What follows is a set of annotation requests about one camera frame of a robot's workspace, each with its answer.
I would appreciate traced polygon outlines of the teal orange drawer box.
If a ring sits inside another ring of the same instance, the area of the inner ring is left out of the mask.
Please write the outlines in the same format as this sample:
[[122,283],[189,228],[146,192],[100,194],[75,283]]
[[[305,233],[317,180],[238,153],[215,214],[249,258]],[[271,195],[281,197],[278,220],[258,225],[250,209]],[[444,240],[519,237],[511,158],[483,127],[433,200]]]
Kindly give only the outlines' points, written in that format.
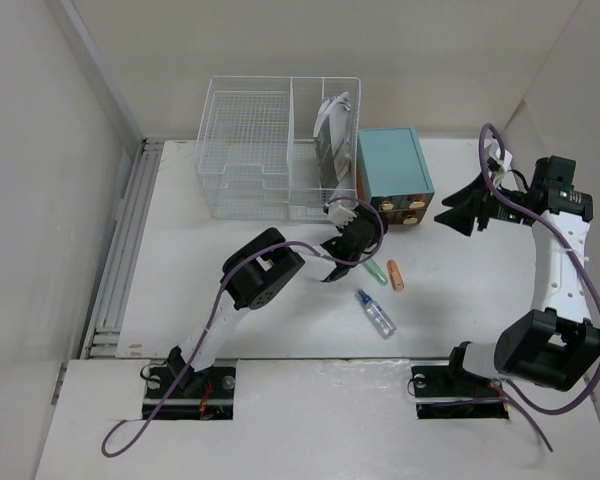
[[422,222],[435,194],[418,132],[413,127],[361,129],[356,156],[358,197],[390,225]]

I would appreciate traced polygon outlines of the grey white manual booklet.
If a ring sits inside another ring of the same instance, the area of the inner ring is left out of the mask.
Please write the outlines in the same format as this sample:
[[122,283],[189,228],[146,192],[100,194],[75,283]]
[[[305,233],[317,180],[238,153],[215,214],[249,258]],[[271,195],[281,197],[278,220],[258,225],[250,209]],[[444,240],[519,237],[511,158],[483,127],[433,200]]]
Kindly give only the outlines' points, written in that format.
[[313,143],[320,187],[333,197],[351,169],[349,120],[352,113],[350,93],[325,97],[313,127]]

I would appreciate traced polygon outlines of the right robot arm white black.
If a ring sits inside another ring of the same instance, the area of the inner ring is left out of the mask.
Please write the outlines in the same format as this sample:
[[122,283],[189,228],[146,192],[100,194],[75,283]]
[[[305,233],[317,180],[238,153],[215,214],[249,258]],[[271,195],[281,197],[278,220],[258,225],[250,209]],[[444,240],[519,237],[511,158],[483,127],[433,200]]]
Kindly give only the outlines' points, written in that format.
[[584,260],[593,198],[575,190],[576,163],[537,160],[527,191],[502,190],[499,201],[483,176],[443,200],[435,221],[468,236],[490,220],[528,225],[535,243],[530,310],[493,344],[463,342],[443,369],[445,386],[467,393],[480,377],[515,377],[568,391],[600,357],[600,329],[591,321],[577,265]]

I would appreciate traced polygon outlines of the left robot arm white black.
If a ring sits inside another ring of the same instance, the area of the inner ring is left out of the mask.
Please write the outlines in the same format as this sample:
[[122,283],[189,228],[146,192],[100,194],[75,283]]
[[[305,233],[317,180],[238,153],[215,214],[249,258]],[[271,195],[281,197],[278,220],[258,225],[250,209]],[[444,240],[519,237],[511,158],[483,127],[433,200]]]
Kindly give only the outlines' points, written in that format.
[[364,204],[350,209],[335,202],[326,211],[338,234],[320,245],[289,241],[278,229],[269,228],[224,263],[209,319],[167,356],[169,384],[178,394],[192,397],[201,390],[238,323],[271,302],[306,264],[297,248],[333,264],[323,283],[340,280],[377,252],[388,230],[377,210]]

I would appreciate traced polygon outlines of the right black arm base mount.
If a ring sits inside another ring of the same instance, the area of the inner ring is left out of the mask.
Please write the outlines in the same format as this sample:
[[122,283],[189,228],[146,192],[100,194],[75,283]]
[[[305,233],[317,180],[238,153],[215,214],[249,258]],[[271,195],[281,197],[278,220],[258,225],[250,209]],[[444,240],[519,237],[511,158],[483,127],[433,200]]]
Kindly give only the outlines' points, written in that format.
[[419,420],[508,420],[509,411],[491,380],[462,366],[468,342],[452,349],[447,360],[411,364],[407,390],[416,400]]

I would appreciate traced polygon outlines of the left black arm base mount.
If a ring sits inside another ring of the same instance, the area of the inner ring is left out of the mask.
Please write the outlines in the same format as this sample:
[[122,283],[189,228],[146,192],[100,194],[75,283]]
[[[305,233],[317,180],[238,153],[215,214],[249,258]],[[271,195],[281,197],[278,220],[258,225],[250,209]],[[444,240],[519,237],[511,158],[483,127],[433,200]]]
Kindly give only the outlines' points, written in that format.
[[[176,385],[164,402],[155,420],[212,421],[233,418],[236,387],[236,360],[219,360],[200,375],[186,378],[185,390]],[[142,418],[147,420],[162,396],[172,384],[175,375],[165,360],[152,361],[140,370],[145,382]]]

